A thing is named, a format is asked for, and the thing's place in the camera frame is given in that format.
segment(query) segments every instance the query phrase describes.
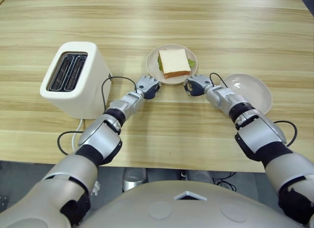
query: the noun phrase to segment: white toaster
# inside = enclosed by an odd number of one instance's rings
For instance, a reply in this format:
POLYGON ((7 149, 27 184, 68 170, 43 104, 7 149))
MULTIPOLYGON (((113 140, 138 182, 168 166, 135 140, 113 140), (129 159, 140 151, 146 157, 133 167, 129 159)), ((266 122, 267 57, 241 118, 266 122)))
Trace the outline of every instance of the white toaster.
MULTIPOLYGON (((54 56, 40 94, 74 118, 95 119, 104 112, 102 83, 111 72, 96 44, 68 42, 54 56)), ((111 81, 104 86, 107 102, 111 81)))

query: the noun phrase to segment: white bread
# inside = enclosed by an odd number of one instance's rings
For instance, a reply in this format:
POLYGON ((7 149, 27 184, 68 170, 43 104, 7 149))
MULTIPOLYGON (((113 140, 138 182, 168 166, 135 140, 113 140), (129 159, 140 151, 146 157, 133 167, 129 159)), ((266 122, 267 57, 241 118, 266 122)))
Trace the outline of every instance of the white bread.
POLYGON ((188 65, 185 49, 160 50, 159 57, 165 78, 190 74, 191 68, 188 65))

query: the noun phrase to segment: toaster power cord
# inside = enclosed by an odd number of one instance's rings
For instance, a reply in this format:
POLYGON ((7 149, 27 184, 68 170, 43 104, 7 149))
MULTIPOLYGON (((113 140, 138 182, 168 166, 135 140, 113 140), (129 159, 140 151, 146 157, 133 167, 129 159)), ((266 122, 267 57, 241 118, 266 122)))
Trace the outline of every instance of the toaster power cord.
MULTIPOLYGON (((80 130, 80 128, 81 128, 82 125, 83 125, 83 122, 84 122, 83 119, 81 119, 81 120, 79 121, 78 127, 77 127, 77 129, 76 129, 75 131, 79 131, 79 130, 80 130)), ((73 150, 73 151, 76 151, 76 147, 75 147, 75 137, 76 137, 76 136, 77 136, 77 132, 75 132, 75 133, 73 134, 72 140, 71 140, 72 150, 73 150)))

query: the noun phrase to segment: white plate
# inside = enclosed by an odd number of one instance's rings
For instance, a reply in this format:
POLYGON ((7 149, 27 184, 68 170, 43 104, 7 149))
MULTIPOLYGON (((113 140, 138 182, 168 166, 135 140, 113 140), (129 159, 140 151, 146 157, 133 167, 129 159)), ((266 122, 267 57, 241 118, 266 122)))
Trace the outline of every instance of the white plate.
POLYGON ((161 81, 164 84, 167 85, 177 85, 183 83, 186 78, 189 76, 192 76, 195 74, 197 70, 198 62, 197 58, 194 55, 194 53, 189 50, 187 47, 184 47, 182 45, 176 45, 176 44, 167 44, 167 45, 161 45, 155 49, 153 49, 146 58, 146 68, 148 72, 155 77, 157 80, 161 81), (187 58, 195 61, 195 66, 191 68, 191 74, 190 75, 184 75, 179 77, 171 77, 168 79, 165 79, 163 76, 163 73, 159 70, 158 65, 158 56, 159 56, 159 50, 178 50, 178 49, 185 49, 187 58))
POLYGON ((236 94, 243 95, 254 108, 266 114, 272 105, 270 90, 260 79, 251 75, 236 73, 223 79, 227 86, 236 94))

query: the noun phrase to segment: robotic hand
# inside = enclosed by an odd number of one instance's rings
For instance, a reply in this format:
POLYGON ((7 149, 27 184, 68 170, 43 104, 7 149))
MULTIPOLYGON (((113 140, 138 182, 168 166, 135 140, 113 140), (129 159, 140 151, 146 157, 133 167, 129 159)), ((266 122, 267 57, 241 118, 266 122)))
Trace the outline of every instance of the robotic hand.
POLYGON ((215 108, 231 118, 237 129, 236 142, 249 159, 263 163, 285 214, 303 224, 311 216, 314 219, 314 165, 286 147, 282 130, 244 96, 227 87, 214 86, 206 76, 187 78, 184 88, 191 96, 204 94, 215 108))
POLYGON ((136 91, 127 93, 82 134, 78 150, 64 157, 16 205, 0 214, 1 228, 70 228, 90 209, 89 195, 99 165, 111 162, 122 147, 121 127, 160 88, 154 78, 143 76, 136 91))

